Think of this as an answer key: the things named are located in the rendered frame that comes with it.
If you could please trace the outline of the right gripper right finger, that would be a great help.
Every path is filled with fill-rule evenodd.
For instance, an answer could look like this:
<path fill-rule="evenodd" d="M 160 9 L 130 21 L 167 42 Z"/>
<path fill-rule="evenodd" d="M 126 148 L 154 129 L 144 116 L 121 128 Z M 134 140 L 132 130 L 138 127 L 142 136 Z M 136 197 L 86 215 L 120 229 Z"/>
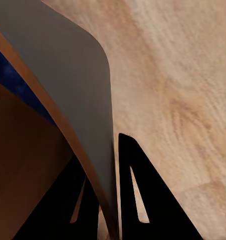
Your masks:
<path fill-rule="evenodd" d="M 123 240 L 204 240 L 138 142 L 118 135 Z M 139 221 L 131 169 L 150 223 Z"/>

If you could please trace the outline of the trash can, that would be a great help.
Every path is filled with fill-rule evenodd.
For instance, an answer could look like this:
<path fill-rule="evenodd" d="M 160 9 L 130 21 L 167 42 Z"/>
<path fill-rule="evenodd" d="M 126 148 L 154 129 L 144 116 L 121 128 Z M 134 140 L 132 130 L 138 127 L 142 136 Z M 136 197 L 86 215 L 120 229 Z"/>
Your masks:
<path fill-rule="evenodd" d="M 0 51 L 59 129 L 0 83 L 0 240 L 12 240 L 75 154 L 120 240 L 106 53 L 40 0 L 0 0 Z M 77 221 L 84 180 L 70 223 Z"/>

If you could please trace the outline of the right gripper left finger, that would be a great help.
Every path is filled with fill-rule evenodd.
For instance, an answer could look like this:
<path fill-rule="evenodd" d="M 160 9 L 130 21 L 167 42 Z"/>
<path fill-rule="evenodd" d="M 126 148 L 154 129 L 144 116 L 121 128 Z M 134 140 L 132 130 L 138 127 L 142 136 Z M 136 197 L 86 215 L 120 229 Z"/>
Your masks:
<path fill-rule="evenodd" d="M 84 180 L 77 221 L 70 223 Z M 12 240 L 97 240 L 99 201 L 74 154 Z"/>

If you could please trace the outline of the can of soda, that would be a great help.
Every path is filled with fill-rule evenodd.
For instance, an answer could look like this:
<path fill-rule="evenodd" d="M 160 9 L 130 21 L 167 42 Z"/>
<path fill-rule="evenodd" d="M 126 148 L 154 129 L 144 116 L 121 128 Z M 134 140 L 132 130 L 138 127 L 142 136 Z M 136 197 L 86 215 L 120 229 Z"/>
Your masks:
<path fill-rule="evenodd" d="M 59 127 L 21 75 L 0 51 L 0 83 L 38 112 L 57 129 Z"/>

